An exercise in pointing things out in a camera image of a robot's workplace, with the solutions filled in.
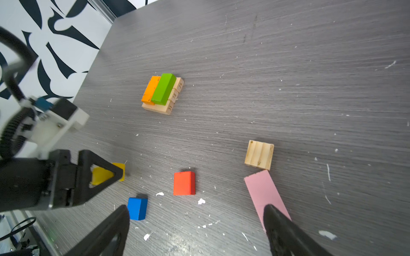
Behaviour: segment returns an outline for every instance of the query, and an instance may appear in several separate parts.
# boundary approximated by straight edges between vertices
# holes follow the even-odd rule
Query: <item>dark stain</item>
[[[253,21],[251,39],[253,38],[253,32],[254,32],[255,29],[256,29],[256,22],[257,22],[257,15],[255,16],[255,20]]]

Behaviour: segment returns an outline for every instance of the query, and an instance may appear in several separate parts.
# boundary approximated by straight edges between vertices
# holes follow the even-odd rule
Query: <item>black and white wallpaper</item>
[[[2,0],[0,26],[37,59],[19,86],[27,96],[74,100],[111,25],[87,0]],[[0,43],[0,65],[17,55]],[[19,108],[0,81],[0,126]]]

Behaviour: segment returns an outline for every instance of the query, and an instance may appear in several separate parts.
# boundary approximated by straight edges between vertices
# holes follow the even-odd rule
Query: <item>orange block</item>
[[[195,173],[176,172],[174,173],[174,195],[194,195],[195,194]]]
[[[158,86],[159,79],[161,77],[152,77],[151,81],[148,83],[147,89],[145,89],[144,96],[142,96],[141,101],[148,105],[155,105],[155,103],[151,102],[151,98],[155,92],[155,89]]]

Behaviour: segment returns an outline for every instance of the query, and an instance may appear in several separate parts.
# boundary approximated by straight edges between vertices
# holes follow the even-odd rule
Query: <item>pink rectangular block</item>
[[[244,178],[246,186],[248,187],[249,194],[251,195],[253,205],[255,206],[257,215],[259,216],[260,223],[262,224],[263,230],[265,227],[263,225],[263,210],[268,204],[272,204],[281,213],[291,220],[289,213],[286,210],[285,204],[276,189],[275,184],[268,170],[263,170],[257,172],[250,176]]]

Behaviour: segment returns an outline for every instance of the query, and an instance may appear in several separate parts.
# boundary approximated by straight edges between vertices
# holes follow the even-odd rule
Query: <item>gray wooden tabletop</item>
[[[74,101],[90,119],[59,147],[126,162],[125,182],[35,214],[64,254],[147,194],[124,255],[270,255],[243,180],[253,139],[275,144],[293,222],[330,253],[408,255],[409,13],[406,0],[159,0],[119,17]],[[166,72],[185,80],[170,116],[141,107]],[[196,195],[174,197],[189,169]]]

